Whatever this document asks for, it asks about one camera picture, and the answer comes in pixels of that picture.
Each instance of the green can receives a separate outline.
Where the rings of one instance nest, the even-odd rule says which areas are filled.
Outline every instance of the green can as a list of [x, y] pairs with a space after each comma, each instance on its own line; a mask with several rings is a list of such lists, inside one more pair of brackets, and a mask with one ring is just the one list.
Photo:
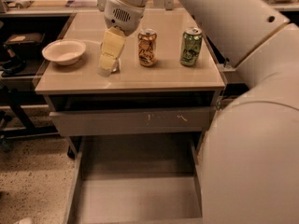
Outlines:
[[196, 65], [202, 47], [202, 33], [197, 27], [187, 28], [183, 34], [180, 63], [186, 66]]

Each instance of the gold can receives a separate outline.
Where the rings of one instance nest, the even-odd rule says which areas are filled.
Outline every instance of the gold can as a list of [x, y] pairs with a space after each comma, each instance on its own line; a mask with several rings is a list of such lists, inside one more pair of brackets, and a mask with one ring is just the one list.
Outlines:
[[138, 35], [139, 62], [143, 66], [153, 66], [157, 63], [156, 57], [157, 34], [153, 29], [141, 30]]

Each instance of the open drawer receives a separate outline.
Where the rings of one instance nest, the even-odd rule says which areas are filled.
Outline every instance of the open drawer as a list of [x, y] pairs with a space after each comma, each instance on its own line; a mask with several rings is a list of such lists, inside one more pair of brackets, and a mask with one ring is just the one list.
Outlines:
[[65, 223], [201, 223], [189, 133], [85, 137]]

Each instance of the desk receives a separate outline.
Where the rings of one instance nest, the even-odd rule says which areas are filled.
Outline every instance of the desk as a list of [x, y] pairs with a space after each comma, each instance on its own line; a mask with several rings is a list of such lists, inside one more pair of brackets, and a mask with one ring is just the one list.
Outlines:
[[[139, 28], [127, 37], [121, 71], [101, 77], [96, 70], [106, 30], [104, 14], [78, 12], [64, 37], [84, 40], [86, 53], [71, 66], [50, 63], [36, 86], [59, 133], [74, 137], [208, 129], [225, 85], [205, 41], [195, 67], [179, 63], [182, 33], [193, 25], [184, 9], [147, 9]], [[146, 27], [158, 35], [159, 62], [151, 68], [137, 59], [137, 33]]]

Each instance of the can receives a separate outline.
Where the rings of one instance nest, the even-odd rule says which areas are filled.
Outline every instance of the can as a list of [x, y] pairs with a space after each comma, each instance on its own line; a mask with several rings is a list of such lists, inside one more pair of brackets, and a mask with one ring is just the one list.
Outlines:
[[180, 49], [180, 63], [186, 66], [196, 64], [200, 48], [202, 47], [202, 33], [197, 27], [190, 27], [185, 30], [182, 37]]
[[153, 29], [141, 30], [138, 35], [139, 62], [143, 66], [153, 66], [157, 63], [156, 57], [157, 34]]

